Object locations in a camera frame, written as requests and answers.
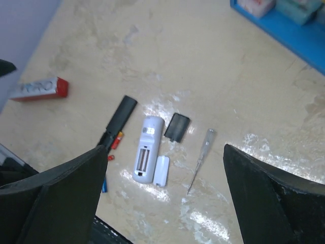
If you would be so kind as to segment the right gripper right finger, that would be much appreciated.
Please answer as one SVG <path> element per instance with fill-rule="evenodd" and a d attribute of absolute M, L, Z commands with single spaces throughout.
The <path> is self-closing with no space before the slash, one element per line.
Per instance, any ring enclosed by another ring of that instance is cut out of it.
<path fill-rule="evenodd" d="M 324 243 L 324 185 L 224 146 L 223 164 L 244 243 Z"/>

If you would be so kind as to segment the white battery cover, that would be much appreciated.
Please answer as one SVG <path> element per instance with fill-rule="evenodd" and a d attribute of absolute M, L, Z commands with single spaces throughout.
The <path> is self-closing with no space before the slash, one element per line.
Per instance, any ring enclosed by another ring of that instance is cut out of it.
<path fill-rule="evenodd" d="M 153 184 L 165 187 L 167 184 L 170 159 L 166 156 L 158 156 L 154 172 Z"/>

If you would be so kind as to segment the white remote control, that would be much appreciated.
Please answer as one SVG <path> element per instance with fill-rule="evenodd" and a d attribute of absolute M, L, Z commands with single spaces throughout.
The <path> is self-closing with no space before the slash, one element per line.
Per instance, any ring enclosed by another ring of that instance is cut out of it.
<path fill-rule="evenodd" d="M 140 184 L 153 182 L 164 124 L 159 116 L 147 116 L 143 121 L 133 169 L 133 180 Z"/>

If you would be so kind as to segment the black remote control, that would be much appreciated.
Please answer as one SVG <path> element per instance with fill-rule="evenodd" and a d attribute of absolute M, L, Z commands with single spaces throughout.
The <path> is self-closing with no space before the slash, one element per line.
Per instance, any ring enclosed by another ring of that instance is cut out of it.
<path fill-rule="evenodd" d="M 118 133 L 124 128 L 137 103 L 135 99 L 127 95 L 121 100 L 97 144 L 104 146 L 107 154 L 112 149 L 114 140 L 117 138 Z"/>

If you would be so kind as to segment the red orange battery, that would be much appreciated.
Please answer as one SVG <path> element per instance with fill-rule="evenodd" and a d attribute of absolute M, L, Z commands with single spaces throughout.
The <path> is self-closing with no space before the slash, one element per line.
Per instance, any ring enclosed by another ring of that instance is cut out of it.
<path fill-rule="evenodd" d="M 111 149 L 116 149 L 119 146 L 123 137 L 124 137 L 124 133 L 122 131 L 120 131 L 117 134 L 117 137 L 115 138 L 115 140 L 113 141 L 113 143 L 111 145 Z"/>

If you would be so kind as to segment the black battery cover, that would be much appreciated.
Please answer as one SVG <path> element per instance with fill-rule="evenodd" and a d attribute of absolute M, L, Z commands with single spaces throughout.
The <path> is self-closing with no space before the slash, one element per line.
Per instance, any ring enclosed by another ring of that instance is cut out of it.
<path fill-rule="evenodd" d="M 181 143 L 187 128 L 190 124 L 190 118 L 179 113 L 174 113 L 172 119 L 164 133 L 171 142 Z"/>

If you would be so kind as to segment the clear handle screwdriver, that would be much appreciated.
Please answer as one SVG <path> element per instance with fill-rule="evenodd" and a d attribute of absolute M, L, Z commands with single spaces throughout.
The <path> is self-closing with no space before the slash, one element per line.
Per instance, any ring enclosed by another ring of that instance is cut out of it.
<path fill-rule="evenodd" d="M 186 192 L 186 194 L 188 194 L 191 190 L 191 187 L 193 185 L 194 179 L 199 171 L 200 166 L 202 165 L 202 163 L 205 161 L 206 156 L 208 155 L 210 148 L 213 144 L 213 141 L 215 139 L 216 136 L 216 131 L 214 129 L 208 129 L 207 133 L 205 135 L 204 141 L 203 141 L 203 145 L 201 147 L 200 150 L 200 154 L 197 160 L 197 165 L 193 174 L 193 177 L 191 179 L 191 182 L 189 184 L 188 190 Z"/>

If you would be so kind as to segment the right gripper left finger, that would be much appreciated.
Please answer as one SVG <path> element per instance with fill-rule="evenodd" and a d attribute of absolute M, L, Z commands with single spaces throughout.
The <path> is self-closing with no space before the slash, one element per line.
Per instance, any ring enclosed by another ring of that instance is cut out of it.
<path fill-rule="evenodd" d="M 88 243 L 107 164 L 102 145 L 40 173 L 1 159 L 1 243 Z"/>

